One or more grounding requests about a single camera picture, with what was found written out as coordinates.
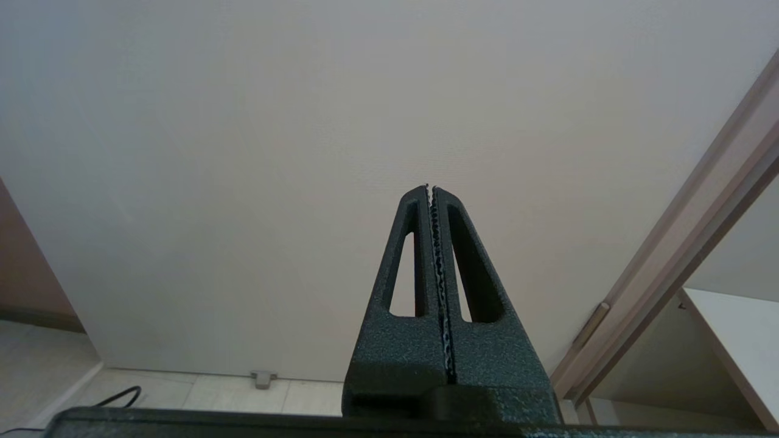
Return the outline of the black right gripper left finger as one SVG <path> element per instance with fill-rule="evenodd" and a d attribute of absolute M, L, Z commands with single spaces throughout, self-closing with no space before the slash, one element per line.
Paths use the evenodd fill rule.
<path fill-rule="evenodd" d="M 392 314 L 406 237 L 413 236 L 414 314 Z M 426 393 L 449 379 L 428 189 L 404 194 L 379 264 L 343 383 L 345 417 L 416 417 Z"/>

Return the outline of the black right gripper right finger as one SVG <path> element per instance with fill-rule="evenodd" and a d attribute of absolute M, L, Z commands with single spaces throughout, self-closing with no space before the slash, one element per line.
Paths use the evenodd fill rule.
<path fill-rule="evenodd" d="M 447 314 L 447 382 L 434 388 L 434 418 L 561 422 L 551 381 L 464 203 L 440 187 L 433 238 Z"/>

